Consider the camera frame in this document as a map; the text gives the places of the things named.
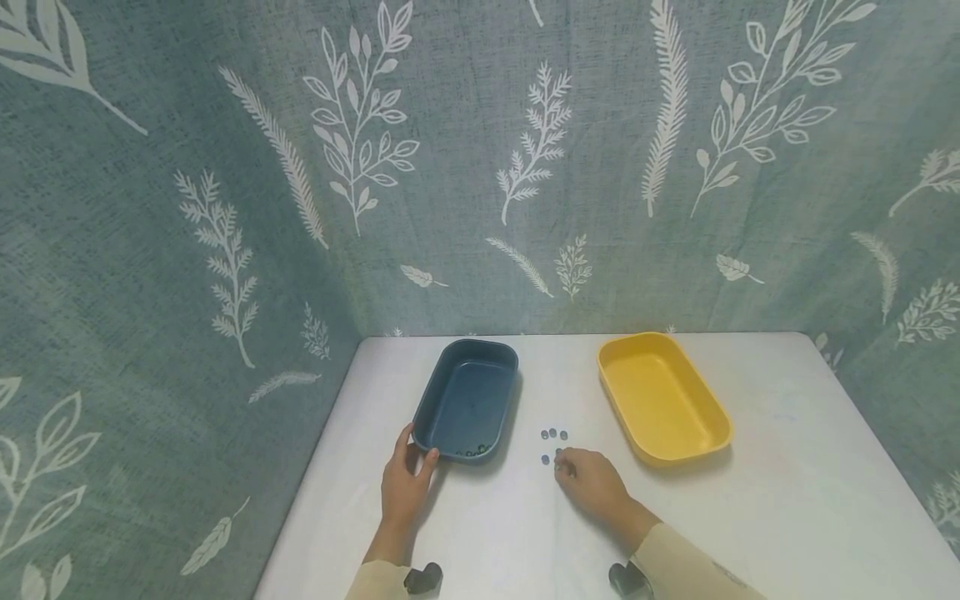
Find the left hand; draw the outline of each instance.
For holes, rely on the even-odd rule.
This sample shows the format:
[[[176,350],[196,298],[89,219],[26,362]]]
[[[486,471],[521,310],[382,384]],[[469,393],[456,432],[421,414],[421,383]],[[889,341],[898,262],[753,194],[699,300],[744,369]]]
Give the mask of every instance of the left hand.
[[[432,448],[423,459],[420,472],[416,473],[420,450],[416,444],[408,444],[413,430],[414,425],[410,423],[400,432],[394,455],[383,469],[383,483],[380,485],[382,523],[400,530],[413,527],[423,510],[430,478],[440,458],[440,451]]]

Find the hand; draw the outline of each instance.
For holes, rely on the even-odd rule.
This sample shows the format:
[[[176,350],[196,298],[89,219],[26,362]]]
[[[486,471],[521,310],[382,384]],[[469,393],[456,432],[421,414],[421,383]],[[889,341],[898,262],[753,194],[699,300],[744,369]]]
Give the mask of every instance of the hand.
[[[413,541],[414,523],[426,503],[430,478],[440,458],[437,448],[432,448],[423,459],[420,473],[415,473],[420,451],[416,444],[408,444],[413,429],[413,423],[403,428],[396,439],[394,455],[383,469],[383,483],[380,484],[382,517],[364,563],[386,561],[401,565],[406,561],[407,550]]]
[[[611,529],[630,552],[636,551],[660,520],[632,499],[616,468],[599,452],[567,448],[555,459],[554,475],[580,510]]]
[[[437,467],[440,451],[437,448],[427,452],[420,473],[417,459],[420,450],[416,444],[408,444],[413,423],[408,424],[396,439],[394,455],[383,469],[383,483],[380,485],[383,522],[394,527],[409,529],[426,503],[430,478]]]

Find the dark blue plastic tray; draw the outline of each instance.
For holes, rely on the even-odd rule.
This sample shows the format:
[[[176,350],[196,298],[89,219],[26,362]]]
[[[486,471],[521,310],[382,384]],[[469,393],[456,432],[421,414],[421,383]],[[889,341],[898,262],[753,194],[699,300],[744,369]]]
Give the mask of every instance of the dark blue plastic tray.
[[[500,442],[516,379],[516,352],[458,340],[440,355],[414,416],[414,443],[458,463],[482,463]]]

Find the tray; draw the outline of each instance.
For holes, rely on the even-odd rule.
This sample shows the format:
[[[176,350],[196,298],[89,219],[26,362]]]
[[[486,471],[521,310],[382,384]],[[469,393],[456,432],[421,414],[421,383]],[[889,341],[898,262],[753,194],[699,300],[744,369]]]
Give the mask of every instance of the tray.
[[[612,340],[597,363],[620,426],[648,465],[678,465],[730,444],[727,411],[672,337],[651,331]]]
[[[482,463],[500,442],[513,396],[513,348],[458,340],[440,355],[414,415],[414,444],[458,463]]]

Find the yellow plastic tray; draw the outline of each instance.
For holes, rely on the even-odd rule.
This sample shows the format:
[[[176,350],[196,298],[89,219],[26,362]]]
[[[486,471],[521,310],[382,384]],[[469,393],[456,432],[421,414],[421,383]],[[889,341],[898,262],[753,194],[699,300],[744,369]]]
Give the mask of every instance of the yellow plastic tray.
[[[636,455],[672,467],[730,444],[733,426],[680,345],[638,333],[607,342],[597,354],[600,380]]]

